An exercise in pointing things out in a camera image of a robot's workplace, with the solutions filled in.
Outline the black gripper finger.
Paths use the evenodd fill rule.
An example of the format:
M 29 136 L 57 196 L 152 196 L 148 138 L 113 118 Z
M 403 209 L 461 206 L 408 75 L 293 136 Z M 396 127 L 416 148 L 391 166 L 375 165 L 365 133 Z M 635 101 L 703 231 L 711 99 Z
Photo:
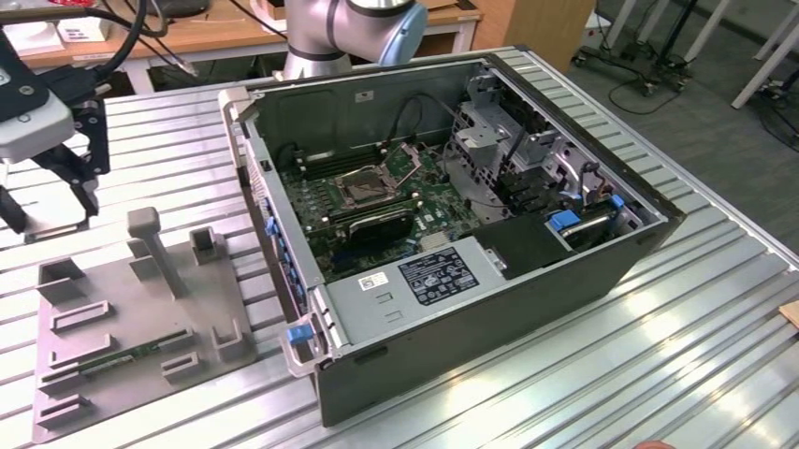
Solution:
M 0 186 L 0 216 L 16 234 L 21 234 L 25 231 L 28 215 L 10 197 L 9 191 L 4 186 Z
M 73 163 L 74 174 L 69 176 L 73 192 L 86 217 L 98 213 L 97 200 L 93 195 L 100 175 L 109 172 L 108 130 L 105 101 L 97 97 L 72 109 L 76 131 L 88 138 L 86 151 Z

